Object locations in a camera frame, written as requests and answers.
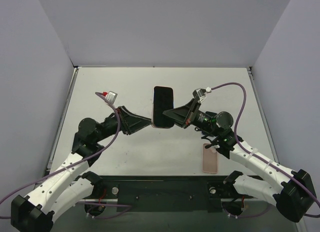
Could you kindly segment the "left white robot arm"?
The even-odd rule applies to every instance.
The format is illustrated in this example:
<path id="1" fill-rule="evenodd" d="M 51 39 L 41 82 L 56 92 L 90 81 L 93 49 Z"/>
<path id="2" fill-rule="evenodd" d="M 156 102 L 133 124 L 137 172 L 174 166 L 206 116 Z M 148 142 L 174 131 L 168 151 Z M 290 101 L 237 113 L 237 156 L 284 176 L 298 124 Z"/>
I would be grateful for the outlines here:
<path id="1" fill-rule="evenodd" d="M 26 196 L 11 202 L 10 223 L 20 232 L 49 232 L 56 220 L 80 200 L 99 197 L 103 179 L 88 169 L 104 146 L 99 142 L 122 132 L 131 135 L 149 125 L 150 118 L 129 112 L 124 106 L 97 122 L 84 118 L 74 135 L 72 150 L 61 166 Z"/>

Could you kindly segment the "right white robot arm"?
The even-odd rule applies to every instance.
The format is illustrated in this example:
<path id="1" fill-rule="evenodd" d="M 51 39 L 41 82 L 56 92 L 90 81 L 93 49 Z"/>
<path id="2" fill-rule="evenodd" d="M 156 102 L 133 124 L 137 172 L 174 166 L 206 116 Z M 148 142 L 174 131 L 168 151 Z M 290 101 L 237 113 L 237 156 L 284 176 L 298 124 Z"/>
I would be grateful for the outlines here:
<path id="1" fill-rule="evenodd" d="M 264 156 L 235 135 L 232 130 L 234 120 L 230 113 L 205 113 L 199 110 L 200 105 L 192 99 L 184 106 L 165 110 L 163 115 L 181 128 L 195 126 L 203 132 L 205 139 L 213 137 L 210 144 L 219 154 L 260 177 L 255 179 L 239 171 L 232 172 L 224 180 L 226 195 L 248 195 L 263 200 L 275 206 L 286 219 L 298 223 L 316 199 L 309 173 L 303 169 L 295 171 L 287 168 Z"/>

